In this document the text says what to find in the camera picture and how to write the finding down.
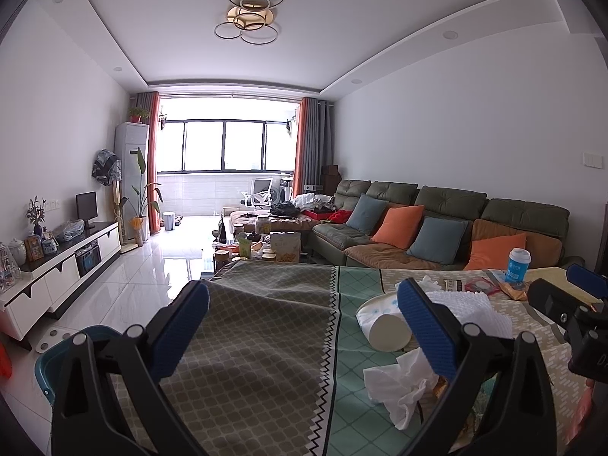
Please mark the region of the white tissue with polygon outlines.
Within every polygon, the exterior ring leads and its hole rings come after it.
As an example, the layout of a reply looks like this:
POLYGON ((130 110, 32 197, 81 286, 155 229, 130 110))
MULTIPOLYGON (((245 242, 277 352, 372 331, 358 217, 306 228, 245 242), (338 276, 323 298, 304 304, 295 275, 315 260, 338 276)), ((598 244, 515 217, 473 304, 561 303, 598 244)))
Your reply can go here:
POLYGON ((420 348, 400 355, 389 366, 368 367, 363 376, 369 398, 385 406, 399 430, 408 427, 417 403, 439 380, 420 348))

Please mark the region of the white foam fruit net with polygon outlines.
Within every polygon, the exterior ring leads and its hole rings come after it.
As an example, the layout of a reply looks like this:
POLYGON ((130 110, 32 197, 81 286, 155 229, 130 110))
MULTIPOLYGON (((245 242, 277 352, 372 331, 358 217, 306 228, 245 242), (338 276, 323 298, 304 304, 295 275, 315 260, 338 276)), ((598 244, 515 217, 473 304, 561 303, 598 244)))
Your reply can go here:
POLYGON ((427 291, 427 297, 436 305, 446 306, 461 324, 477 324, 488 336, 511 339, 511 319, 492 306, 486 294, 467 291, 427 291))

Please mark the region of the teal plastic trash bin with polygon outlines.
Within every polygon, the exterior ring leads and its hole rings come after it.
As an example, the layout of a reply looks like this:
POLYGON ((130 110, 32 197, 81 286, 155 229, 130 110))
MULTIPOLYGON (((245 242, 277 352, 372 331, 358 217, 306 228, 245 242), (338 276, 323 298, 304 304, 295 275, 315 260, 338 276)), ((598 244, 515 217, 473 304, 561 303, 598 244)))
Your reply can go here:
POLYGON ((67 352, 73 344, 73 336, 85 334, 93 342, 95 352, 103 350, 110 340, 118 338, 120 333, 106 325, 88 326, 74 334, 64 334, 55 346, 47 348, 36 360, 35 379, 40 390, 50 405, 55 403, 55 394, 61 380, 62 365, 67 352))

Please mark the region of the gold foil snack bag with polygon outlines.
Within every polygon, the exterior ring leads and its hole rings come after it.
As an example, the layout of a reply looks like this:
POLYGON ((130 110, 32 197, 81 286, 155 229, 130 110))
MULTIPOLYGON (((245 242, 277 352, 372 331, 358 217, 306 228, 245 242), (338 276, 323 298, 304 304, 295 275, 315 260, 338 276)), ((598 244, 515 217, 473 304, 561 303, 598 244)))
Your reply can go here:
POLYGON ((526 302, 527 301, 527 291, 530 287, 530 282, 500 282, 500 289, 503 293, 517 302, 526 302))

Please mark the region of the blue white lidded cup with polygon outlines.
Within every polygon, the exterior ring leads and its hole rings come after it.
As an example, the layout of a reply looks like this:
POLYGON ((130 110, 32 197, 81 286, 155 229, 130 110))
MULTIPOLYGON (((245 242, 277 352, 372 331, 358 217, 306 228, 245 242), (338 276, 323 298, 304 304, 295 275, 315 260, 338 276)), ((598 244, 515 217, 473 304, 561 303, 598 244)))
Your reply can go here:
POLYGON ((531 264, 532 256, 524 248, 513 248, 509 253, 505 282, 511 285, 520 285, 524 282, 527 269, 531 264))

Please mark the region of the red snack packet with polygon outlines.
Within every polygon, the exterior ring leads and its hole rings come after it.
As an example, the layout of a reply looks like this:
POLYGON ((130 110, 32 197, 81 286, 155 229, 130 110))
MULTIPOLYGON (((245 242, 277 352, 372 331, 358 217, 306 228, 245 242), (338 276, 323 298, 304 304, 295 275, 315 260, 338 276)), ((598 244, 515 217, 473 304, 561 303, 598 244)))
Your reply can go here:
POLYGON ((465 289, 468 292, 479 292, 484 293, 485 295, 495 295, 501 290, 498 284, 495 284, 488 278, 483 277, 467 281, 465 284, 465 289))

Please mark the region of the orange cushion near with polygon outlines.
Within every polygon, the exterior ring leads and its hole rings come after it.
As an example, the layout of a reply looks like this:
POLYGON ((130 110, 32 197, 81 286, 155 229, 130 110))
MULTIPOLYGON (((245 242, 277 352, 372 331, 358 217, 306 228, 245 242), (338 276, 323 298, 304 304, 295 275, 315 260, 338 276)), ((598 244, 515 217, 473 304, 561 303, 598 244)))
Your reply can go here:
POLYGON ((526 248, 526 242, 526 234, 475 240, 472 242, 470 260, 464 270, 506 270, 511 250, 526 248))

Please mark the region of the orange cushion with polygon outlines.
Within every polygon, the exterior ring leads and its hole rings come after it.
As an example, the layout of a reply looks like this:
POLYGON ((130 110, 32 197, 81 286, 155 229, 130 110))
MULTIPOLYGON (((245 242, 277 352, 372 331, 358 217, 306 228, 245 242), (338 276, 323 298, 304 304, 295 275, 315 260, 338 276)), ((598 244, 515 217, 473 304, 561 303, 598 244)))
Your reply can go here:
POLYGON ((423 216, 424 207, 421 205, 389 208, 371 240, 406 250, 414 241, 423 216))
POLYGON ((506 270, 511 250, 526 248, 526 242, 526 234, 475 240, 472 242, 470 260, 464 270, 506 270))

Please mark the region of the blue-grey cushion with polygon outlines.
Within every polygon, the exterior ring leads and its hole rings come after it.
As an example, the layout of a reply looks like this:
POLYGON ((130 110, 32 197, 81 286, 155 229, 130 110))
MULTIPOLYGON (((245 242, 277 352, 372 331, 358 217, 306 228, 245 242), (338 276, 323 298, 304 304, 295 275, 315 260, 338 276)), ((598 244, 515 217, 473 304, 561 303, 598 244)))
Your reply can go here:
POLYGON ((359 196, 358 203, 347 219, 346 225, 360 233, 370 235, 386 208, 388 208, 387 201, 374 199, 363 193, 359 196))
POLYGON ((426 217, 406 253, 437 264, 453 264, 467 227, 463 220, 426 217))

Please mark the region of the orange cushion far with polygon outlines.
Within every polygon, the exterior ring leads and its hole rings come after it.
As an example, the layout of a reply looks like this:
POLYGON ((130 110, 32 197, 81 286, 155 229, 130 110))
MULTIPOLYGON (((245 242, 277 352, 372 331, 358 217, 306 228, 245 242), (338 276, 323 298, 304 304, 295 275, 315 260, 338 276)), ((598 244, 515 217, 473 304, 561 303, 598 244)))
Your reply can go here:
POLYGON ((423 216, 424 207, 421 205, 389 208, 371 240, 406 250, 414 241, 423 216))

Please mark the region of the green sectional sofa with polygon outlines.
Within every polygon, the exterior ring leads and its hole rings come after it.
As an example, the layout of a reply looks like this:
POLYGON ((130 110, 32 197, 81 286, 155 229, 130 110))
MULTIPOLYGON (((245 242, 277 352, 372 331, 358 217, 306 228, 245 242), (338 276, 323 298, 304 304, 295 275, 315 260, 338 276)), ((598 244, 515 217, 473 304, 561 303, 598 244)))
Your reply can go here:
POLYGON ((570 213, 559 206, 370 180, 340 181, 332 203, 347 221, 318 223, 308 247, 337 266, 501 269, 516 246, 531 253, 534 269, 583 262, 565 250, 570 213))

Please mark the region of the blue-grey cushion far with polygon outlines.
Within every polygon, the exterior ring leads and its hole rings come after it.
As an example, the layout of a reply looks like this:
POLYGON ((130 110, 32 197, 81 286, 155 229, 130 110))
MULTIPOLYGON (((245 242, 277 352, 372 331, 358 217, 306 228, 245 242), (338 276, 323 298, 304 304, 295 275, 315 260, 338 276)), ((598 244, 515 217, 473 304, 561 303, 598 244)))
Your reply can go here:
POLYGON ((347 219, 346 225, 360 233, 370 235, 386 208, 388 208, 387 201, 374 199, 363 193, 359 196, 358 203, 347 219))

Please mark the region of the cluttered coffee table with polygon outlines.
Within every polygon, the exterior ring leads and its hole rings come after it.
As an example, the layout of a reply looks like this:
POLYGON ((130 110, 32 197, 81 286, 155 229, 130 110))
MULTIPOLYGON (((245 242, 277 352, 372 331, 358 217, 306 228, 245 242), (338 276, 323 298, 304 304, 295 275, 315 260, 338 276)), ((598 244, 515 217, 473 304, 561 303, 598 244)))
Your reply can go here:
MULTIPOLYGON (((257 218, 254 230, 270 230, 270 219, 257 218)), ((271 263, 313 264, 314 258, 304 247, 305 237, 300 232, 246 232, 245 225, 235 223, 231 232, 221 217, 213 235, 213 273, 239 260, 264 260, 271 263)))

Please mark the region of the white office chair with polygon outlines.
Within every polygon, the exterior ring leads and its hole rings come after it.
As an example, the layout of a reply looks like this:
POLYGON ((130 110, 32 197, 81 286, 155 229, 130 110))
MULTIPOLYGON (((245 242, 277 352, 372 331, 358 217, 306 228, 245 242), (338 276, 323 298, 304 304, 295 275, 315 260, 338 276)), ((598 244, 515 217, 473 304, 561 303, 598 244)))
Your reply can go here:
POLYGON ((240 204, 245 207, 266 208, 271 205, 271 178, 255 178, 249 192, 242 192, 240 204))

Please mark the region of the orange curtain left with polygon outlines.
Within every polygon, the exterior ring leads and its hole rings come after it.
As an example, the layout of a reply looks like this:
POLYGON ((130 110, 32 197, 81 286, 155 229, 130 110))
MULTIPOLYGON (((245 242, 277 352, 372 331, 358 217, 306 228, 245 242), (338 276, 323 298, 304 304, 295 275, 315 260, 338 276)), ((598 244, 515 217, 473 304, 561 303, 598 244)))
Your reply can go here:
POLYGON ((155 147, 157 147, 157 133, 160 124, 160 94, 158 92, 138 93, 135 97, 135 105, 144 109, 149 115, 147 124, 149 125, 149 141, 147 144, 147 195, 149 196, 149 235, 153 236, 160 231, 159 212, 155 210, 159 206, 158 193, 155 190, 157 185, 157 169, 155 168, 155 147))

